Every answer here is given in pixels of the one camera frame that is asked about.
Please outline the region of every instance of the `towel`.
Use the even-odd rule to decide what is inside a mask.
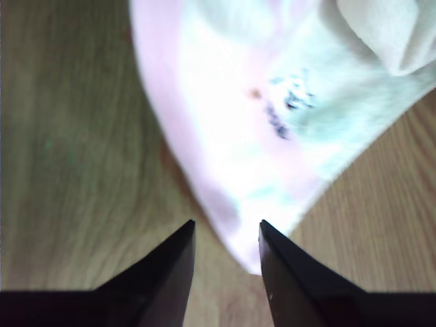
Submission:
[[[262,219],[289,234],[436,87],[435,23],[421,12],[424,3],[434,12],[432,1],[410,1],[414,15],[393,1],[351,2],[366,14],[333,0],[130,2],[138,71],[162,132],[249,273],[260,274]]]

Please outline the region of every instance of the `white cloth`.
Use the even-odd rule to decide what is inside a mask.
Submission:
[[[354,33],[395,76],[436,59],[436,1],[338,0]]]
[[[436,87],[436,64],[410,54],[421,53],[412,44],[431,52],[428,42],[375,40],[364,32],[372,16],[357,19],[345,1],[342,14],[333,0],[214,1],[131,0],[138,69],[218,237],[260,274],[259,222],[289,234],[329,184]],[[251,10],[264,15],[264,29],[244,17]],[[434,21],[415,17],[428,35],[412,35],[432,38]],[[262,99],[247,96],[252,88]]]

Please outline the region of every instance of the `wooden floor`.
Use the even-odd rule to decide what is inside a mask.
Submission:
[[[89,289],[196,219],[185,326],[272,326],[213,237],[142,92],[127,2],[2,1],[1,287]],[[367,290],[436,291],[436,93],[339,178],[292,238]]]

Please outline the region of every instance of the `fabric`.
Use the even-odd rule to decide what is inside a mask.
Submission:
[[[395,76],[436,59],[436,4],[432,0],[338,0],[354,33]]]
[[[393,76],[342,9],[331,0],[131,0],[138,70],[166,140],[250,273],[260,274],[259,222],[289,234],[436,86],[430,61]]]

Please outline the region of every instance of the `wood grain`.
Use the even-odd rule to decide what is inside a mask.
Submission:
[[[2,1],[3,289],[89,289],[198,221],[186,326],[272,326],[262,280],[213,237],[136,73],[127,2]],[[369,290],[436,290],[436,93],[292,238]]]

